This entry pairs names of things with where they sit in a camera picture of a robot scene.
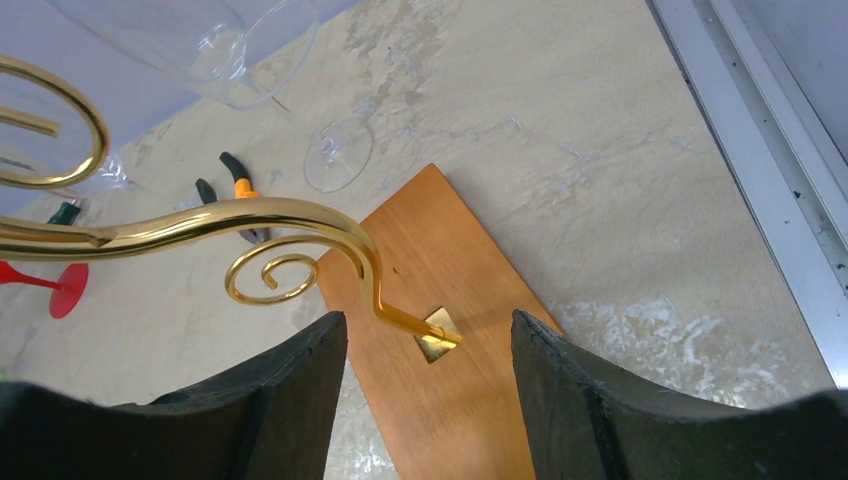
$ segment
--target gold metal scroll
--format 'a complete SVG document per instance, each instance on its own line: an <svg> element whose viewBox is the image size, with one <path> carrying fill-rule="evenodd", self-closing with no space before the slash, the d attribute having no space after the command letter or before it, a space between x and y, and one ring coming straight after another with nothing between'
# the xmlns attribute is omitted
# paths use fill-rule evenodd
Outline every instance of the gold metal scroll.
<svg viewBox="0 0 848 480"><path fill-rule="evenodd" d="M77 90L38 67L0 56L0 73L36 83L67 101L85 119L93 138L90 156L77 168L56 176L35 177L0 170L0 185L27 189L51 189L78 183L103 164L109 150L109 135L102 116ZM55 135L58 125L49 119L0 106L0 122ZM374 241L351 218L322 205L290 198L250 198L221 201L151 220L103 228L44 225L0 217L0 259L34 262L87 262L144 255L203 238L246 228L287 227L308 233L269 240L248 250L224 276L227 293L248 305L267 305L294 298L315 283L317 262L305 255L286 254L262 268L265 284L276 289L273 271L297 262L310 268L309 278L290 292L268 298L251 297L236 288L236 275L256 255L283 245L316 243L335 248L353 263L363 303L372 314L389 325L443 347L453 348L461 340L455 332L425 323L380 298L382 265Z"/></svg>

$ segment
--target pliers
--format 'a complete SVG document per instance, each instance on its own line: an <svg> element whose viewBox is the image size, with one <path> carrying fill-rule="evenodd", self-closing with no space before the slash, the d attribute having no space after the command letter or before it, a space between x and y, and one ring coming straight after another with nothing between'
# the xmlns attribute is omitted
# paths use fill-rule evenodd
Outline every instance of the pliers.
<svg viewBox="0 0 848 480"><path fill-rule="evenodd" d="M259 196L259 193L254 191L250 184L250 175L248 175L247 169L244 168L244 165L242 165L236 157L230 155L228 152L224 152L218 158L233 175L236 200L241 198L256 198ZM200 200L204 205L218 201L218 194L215 193L215 189L212 188L212 185L210 185L209 182L202 178L198 178L197 181L194 182L194 185L197 187L197 193L200 194ZM245 230L239 230L239 235L254 245L259 245L260 243L267 242L271 239L271 232L267 228L248 228Z"/></svg>

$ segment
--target wooden base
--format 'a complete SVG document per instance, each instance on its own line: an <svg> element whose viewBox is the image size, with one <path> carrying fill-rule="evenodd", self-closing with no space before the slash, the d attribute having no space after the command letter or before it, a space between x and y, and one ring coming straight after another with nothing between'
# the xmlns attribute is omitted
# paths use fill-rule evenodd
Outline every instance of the wooden base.
<svg viewBox="0 0 848 480"><path fill-rule="evenodd" d="M436 168L428 165L362 225L383 259L383 298L424 319L444 306L462 343L428 363L415 339L365 313L350 262L319 261L330 310L405 479L534 478L512 370L512 311L550 315Z"/></svg>

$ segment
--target glass base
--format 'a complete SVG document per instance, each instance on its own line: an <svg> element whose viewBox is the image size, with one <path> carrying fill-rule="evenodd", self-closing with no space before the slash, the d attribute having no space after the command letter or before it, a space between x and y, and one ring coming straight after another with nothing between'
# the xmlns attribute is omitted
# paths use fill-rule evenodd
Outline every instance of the glass base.
<svg viewBox="0 0 848 480"><path fill-rule="evenodd" d="M374 137L362 120L350 118L327 125L306 152L303 173L320 192L346 187L365 169Z"/></svg>
<svg viewBox="0 0 848 480"><path fill-rule="evenodd" d="M82 298L85 285L88 283L88 264L74 263L68 266L57 280L62 288L53 291L50 296L50 316L55 319L65 318Z"/></svg>

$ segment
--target wine glass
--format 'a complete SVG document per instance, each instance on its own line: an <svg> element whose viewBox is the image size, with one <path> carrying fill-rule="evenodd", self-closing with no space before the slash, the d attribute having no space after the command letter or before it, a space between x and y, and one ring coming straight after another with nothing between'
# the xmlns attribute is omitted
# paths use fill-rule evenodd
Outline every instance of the wine glass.
<svg viewBox="0 0 848 480"><path fill-rule="evenodd" d="M194 92L237 109L271 100L291 123L308 131L273 95L288 84L312 47L318 16L309 0L279 1L252 24L227 0L48 2L114 48ZM274 85L263 85L260 69L249 66L274 50L274 64L282 65L284 75ZM348 185L371 157L373 137L360 119L333 122L310 137L304 174L322 192Z"/></svg>

